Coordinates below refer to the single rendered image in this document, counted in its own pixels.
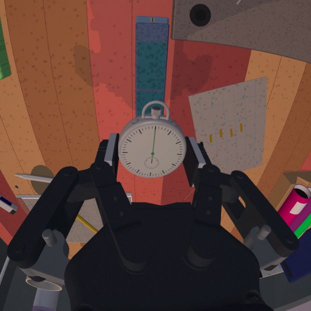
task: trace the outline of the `white dial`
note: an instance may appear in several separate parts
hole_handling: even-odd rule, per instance
[[[120,160],[126,169],[145,178],[171,173],[183,162],[186,152],[185,138],[162,125],[136,128],[120,147]]]

